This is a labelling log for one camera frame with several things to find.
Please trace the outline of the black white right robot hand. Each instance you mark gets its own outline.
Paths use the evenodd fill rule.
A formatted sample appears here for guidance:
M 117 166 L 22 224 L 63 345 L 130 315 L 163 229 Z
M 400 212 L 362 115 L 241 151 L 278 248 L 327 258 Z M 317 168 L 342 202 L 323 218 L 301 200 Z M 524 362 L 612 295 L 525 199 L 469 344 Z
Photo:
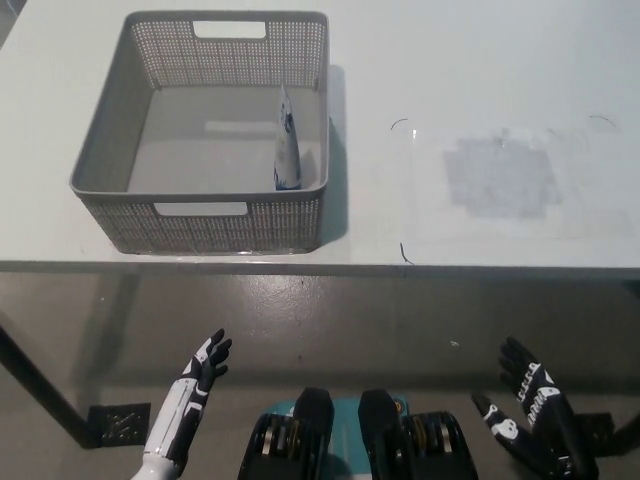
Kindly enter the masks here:
M 597 479 L 599 468 L 567 396 L 543 364 L 517 339 L 500 346 L 500 378 L 528 426 L 508 417 L 482 393 L 472 401 L 496 441 L 541 479 Z

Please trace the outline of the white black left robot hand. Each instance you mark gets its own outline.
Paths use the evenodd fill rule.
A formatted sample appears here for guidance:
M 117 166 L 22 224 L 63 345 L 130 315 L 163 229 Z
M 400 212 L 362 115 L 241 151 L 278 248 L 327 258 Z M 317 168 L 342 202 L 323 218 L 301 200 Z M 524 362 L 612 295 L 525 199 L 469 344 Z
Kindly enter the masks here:
M 219 329 L 193 354 L 165 397 L 145 444 L 145 454 L 176 466 L 186 463 L 212 387 L 228 370 L 225 361 L 231 345 L 232 340 Z

